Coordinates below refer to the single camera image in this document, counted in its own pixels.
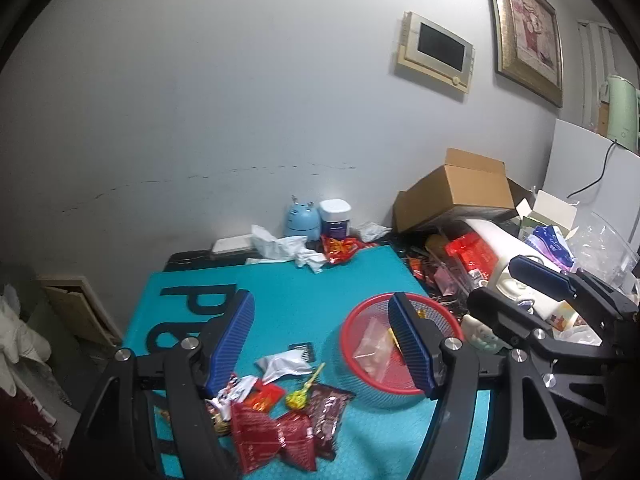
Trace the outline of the white red snack packet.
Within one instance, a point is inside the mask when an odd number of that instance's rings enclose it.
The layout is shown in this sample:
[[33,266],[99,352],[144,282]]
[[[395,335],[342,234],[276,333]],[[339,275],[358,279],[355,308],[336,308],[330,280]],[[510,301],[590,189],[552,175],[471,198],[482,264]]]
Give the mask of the white red snack packet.
[[213,410],[214,415],[218,415],[224,422],[230,422],[231,405],[243,402],[253,390],[257,381],[258,378],[253,375],[238,376],[232,373],[227,385],[221,388],[216,396],[206,399],[205,404]]

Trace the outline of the clear zip plastic bag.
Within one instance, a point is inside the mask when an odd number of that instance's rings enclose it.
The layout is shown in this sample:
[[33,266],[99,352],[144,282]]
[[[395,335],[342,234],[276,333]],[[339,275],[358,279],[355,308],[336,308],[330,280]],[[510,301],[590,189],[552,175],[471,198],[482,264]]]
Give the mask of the clear zip plastic bag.
[[370,318],[352,357],[371,379],[382,382],[395,350],[397,341],[390,326]]

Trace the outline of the large red snack bag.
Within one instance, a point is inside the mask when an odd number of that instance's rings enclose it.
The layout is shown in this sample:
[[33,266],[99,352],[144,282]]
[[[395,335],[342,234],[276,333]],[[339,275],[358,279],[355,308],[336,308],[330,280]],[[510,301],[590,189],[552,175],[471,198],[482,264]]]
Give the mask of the large red snack bag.
[[310,417],[288,412],[278,418],[242,403],[231,405],[231,434],[243,474],[275,458],[302,471],[316,471],[314,433]]

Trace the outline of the dark brown snack packet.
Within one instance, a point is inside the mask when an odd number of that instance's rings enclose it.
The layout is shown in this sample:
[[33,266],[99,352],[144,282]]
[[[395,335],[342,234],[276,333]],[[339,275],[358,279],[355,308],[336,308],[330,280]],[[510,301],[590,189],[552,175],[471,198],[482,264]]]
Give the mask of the dark brown snack packet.
[[314,436],[314,452],[325,460],[335,460],[337,434],[347,405],[356,398],[356,394],[328,386],[314,384],[308,392],[305,413],[311,421]]

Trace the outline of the yellow snack packet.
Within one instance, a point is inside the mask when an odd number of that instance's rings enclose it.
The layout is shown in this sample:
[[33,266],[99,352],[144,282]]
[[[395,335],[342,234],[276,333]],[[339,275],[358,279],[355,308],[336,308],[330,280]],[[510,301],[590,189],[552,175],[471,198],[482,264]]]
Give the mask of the yellow snack packet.
[[420,356],[424,348],[405,311],[389,308],[388,318],[390,319],[390,327],[404,357],[409,359],[410,356]]

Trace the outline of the paper cup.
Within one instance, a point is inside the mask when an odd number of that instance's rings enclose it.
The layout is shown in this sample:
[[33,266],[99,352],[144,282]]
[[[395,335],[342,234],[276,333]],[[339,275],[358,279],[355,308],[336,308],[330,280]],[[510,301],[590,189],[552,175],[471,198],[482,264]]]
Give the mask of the paper cup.
[[553,311],[547,316],[546,322],[558,332],[565,332],[574,326],[585,325],[585,320],[565,300],[556,304]]

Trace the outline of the orange red snack packet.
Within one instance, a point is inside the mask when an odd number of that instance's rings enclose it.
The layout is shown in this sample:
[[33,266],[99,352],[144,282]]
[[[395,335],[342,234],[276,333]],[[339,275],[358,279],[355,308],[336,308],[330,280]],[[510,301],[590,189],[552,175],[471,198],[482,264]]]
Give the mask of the orange red snack packet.
[[269,413],[285,396],[285,390],[269,384],[256,387],[245,399],[244,404],[255,411]]

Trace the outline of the red box packet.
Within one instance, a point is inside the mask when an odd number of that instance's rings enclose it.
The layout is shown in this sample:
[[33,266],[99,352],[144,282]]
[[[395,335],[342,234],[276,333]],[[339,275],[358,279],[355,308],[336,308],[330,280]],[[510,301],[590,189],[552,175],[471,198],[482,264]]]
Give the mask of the red box packet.
[[491,247],[477,234],[469,232],[445,245],[449,257],[457,257],[468,272],[478,271],[489,280],[498,262]]

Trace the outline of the red plastic basket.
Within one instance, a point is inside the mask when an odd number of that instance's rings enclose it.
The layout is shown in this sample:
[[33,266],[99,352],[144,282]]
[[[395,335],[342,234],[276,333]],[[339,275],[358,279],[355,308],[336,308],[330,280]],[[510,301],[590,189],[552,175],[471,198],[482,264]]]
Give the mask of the red plastic basket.
[[321,352],[328,366],[322,382],[352,392],[366,410],[404,410],[425,400],[388,322],[392,297],[384,292],[341,314]]

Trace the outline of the white crumpled wrapper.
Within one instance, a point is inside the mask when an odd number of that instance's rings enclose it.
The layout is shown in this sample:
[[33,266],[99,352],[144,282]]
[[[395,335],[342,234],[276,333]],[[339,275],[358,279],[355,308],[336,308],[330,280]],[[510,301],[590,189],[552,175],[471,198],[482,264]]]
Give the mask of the white crumpled wrapper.
[[311,365],[305,359],[305,351],[293,349],[271,356],[263,356],[255,362],[262,371],[262,383],[269,385],[278,379],[292,376],[306,376],[311,373]]

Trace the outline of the yellow lollipop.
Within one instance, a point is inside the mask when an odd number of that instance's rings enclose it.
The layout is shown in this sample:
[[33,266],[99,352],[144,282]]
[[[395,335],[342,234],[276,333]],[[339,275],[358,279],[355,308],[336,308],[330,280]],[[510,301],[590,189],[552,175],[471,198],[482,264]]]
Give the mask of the yellow lollipop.
[[314,381],[320,375],[326,364],[321,363],[312,375],[304,382],[303,387],[288,393],[285,397],[285,405],[289,410],[301,411],[307,404],[308,391]]

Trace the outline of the teal bubble mat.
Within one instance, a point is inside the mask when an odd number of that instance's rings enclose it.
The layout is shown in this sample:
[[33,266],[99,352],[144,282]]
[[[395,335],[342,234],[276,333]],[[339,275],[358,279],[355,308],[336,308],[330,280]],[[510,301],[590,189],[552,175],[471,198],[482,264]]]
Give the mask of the teal bubble mat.
[[403,479],[408,476],[435,404],[422,396],[386,396],[353,375],[340,350],[340,328],[360,302],[384,292],[423,292],[388,247],[365,249],[348,263],[315,274],[294,263],[157,272],[126,330],[124,344],[141,356],[196,334],[232,289],[255,299],[255,318],[235,370],[255,375],[256,361],[309,342],[326,366],[325,384],[356,392],[337,434],[335,460],[319,460],[317,479]]

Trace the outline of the white flat device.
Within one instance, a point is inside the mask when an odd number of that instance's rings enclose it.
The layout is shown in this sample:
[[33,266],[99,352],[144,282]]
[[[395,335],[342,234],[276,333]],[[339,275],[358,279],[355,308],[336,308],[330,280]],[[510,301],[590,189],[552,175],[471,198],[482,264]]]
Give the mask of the white flat device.
[[218,238],[210,251],[214,256],[221,256],[237,254],[238,252],[249,252],[252,248],[252,236],[250,234],[243,234]]

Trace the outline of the white crumpled tissue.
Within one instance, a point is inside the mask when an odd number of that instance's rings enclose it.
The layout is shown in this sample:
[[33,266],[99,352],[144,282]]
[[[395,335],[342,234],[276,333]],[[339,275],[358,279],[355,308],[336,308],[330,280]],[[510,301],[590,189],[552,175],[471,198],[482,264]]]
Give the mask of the white crumpled tissue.
[[257,257],[247,258],[246,264],[285,263],[293,261],[298,268],[308,266],[315,274],[322,272],[328,258],[321,252],[306,247],[306,235],[294,235],[277,238],[262,226],[252,226],[250,241]]

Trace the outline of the brown cardboard box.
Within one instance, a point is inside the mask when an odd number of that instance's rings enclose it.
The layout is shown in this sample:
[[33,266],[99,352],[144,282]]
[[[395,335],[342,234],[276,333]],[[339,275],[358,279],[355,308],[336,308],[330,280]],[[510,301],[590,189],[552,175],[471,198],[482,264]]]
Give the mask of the brown cardboard box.
[[448,148],[442,165],[397,194],[393,227],[405,233],[459,218],[504,219],[531,197],[531,190],[508,178],[501,160]]

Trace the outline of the red candy wrapper at back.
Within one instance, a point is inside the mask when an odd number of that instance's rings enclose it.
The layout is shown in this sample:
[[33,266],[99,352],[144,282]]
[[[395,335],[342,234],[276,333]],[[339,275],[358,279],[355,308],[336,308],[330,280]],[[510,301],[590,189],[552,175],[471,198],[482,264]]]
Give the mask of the red candy wrapper at back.
[[349,261],[361,249],[369,247],[368,244],[352,236],[338,240],[337,238],[322,235],[321,243],[326,261],[332,266]]

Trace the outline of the blue deer humidifier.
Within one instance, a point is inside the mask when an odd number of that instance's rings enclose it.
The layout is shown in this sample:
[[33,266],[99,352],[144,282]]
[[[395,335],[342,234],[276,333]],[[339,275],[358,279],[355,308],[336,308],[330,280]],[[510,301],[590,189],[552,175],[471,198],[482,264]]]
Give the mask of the blue deer humidifier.
[[321,220],[314,202],[300,202],[292,196],[292,205],[285,216],[284,236],[306,236],[308,242],[316,242],[321,236]]

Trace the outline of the white lid jar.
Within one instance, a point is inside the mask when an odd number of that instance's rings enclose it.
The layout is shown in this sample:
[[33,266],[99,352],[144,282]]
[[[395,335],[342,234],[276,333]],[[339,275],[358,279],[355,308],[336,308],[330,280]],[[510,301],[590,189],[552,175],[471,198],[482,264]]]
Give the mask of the white lid jar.
[[340,198],[322,200],[319,203],[321,234],[334,240],[344,240],[348,235],[348,226],[352,206]]

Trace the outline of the green electric kettle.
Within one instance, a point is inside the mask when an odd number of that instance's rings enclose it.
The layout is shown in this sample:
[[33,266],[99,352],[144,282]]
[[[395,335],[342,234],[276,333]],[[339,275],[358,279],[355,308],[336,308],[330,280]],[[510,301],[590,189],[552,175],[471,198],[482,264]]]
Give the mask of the green electric kettle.
[[639,90],[626,78],[612,74],[601,87],[598,133],[639,153]]

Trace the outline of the gold framed picture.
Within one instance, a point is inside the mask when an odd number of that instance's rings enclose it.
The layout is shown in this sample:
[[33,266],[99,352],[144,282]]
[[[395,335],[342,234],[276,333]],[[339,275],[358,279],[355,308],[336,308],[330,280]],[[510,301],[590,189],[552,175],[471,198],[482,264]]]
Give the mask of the gold framed picture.
[[563,55],[555,8],[547,0],[491,3],[497,73],[562,107]]

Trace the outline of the wall intercom panel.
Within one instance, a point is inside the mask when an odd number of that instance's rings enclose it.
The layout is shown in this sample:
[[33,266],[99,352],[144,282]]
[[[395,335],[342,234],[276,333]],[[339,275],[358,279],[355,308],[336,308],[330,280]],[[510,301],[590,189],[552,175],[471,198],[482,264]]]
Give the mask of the wall intercom panel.
[[475,58],[474,46],[454,32],[416,14],[402,18],[396,63],[468,93]]

